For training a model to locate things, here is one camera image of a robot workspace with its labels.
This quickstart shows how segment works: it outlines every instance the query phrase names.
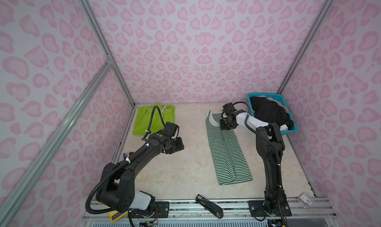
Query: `lime green folded garment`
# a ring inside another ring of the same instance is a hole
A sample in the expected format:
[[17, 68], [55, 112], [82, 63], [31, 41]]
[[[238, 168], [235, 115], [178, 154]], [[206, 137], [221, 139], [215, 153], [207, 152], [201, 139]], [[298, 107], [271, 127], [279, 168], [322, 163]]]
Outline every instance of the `lime green folded garment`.
[[[159, 106], [160, 112], [162, 113], [164, 123], [167, 121], [174, 123], [174, 106], [166, 105], [162, 106], [159, 103], [156, 103], [156, 106]], [[148, 129], [149, 120], [151, 119], [152, 110], [154, 106], [144, 106], [138, 107], [138, 114], [136, 115], [134, 130], [132, 134], [136, 135], [145, 135], [145, 131]], [[155, 133], [164, 126], [160, 120], [159, 112], [156, 109], [154, 113], [154, 118], [152, 119], [151, 133]]]

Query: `blue plastic basket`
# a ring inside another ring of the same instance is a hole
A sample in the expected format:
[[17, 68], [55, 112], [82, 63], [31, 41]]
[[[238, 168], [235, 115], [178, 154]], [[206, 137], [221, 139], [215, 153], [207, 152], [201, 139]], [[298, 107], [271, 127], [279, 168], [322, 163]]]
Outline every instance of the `blue plastic basket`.
[[298, 131], [298, 128], [296, 126], [296, 123], [294, 121], [294, 119], [292, 118], [292, 115], [290, 113], [290, 110], [288, 109], [288, 106], [285, 102], [285, 100], [283, 99], [283, 96], [282, 95], [279, 95], [279, 94], [276, 94], [276, 93], [249, 93], [247, 95], [247, 99], [249, 99], [249, 105], [250, 105], [250, 112], [251, 112], [251, 115], [254, 116], [254, 112], [253, 112], [253, 108], [251, 106], [251, 102], [250, 102], [250, 97], [252, 96], [266, 96], [266, 97], [269, 97], [269, 98], [272, 98], [274, 99], [275, 101], [279, 101], [280, 103], [282, 103], [282, 105], [284, 105], [287, 110], [288, 110], [288, 114], [290, 114], [290, 118], [291, 120], [294, 122], [294, 127], [291, 129], [291, 130], [281, 130], [280, 133], [282, 135], [285, 135], [285, 134], [288, 134], [288, 133], [295, 133]]

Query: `wall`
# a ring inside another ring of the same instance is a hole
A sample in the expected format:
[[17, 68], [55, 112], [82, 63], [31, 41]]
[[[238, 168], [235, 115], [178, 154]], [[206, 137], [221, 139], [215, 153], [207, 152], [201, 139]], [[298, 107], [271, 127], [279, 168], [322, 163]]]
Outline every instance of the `wall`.
[[283, 96], [290, 135], [341, 224], [380, 226], [381, 0], [339, 0]]
[[324, 0], [89, 0], [135, 102], [276, 92]]
[[78, 226], [130, 110], [110, 71], [10, 226]]
[[76, 0], [0, 0], [0, 205], [105, 62]]

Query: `beige garment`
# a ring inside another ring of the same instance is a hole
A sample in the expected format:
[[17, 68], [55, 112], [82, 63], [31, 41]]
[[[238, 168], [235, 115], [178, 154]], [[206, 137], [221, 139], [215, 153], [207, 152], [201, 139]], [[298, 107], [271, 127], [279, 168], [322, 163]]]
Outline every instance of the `beige garment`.
[[[266, 97], [267, 98], [267, 100], [269, 100], [269, 101], [275, 101], [274, 99], [272, 99], [271, 97]], [[279, 106], [282, 106], [283, 108], [284, 108], [284, 110], [286, 110], [286, 112], [288, 113], [288, 109], [284, 106], [284, 105], [282, 105], [282, 103], [280, 103], [279, 101], [275, 101], [276, 103], [278, 103], [278, 105]]]

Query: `black garment in basket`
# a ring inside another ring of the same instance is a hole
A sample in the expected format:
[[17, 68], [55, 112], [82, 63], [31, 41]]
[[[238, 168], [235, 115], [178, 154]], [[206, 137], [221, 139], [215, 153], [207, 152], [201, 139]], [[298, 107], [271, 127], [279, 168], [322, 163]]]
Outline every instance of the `black garment in basket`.
[[270, 101], [266, 97], [250, 97], [250, 103], [254, 111], [254, 117], [267, 123], [286, 124], [288, 130], [294, 127], [294, 122], [290, 115], [275, 101]]

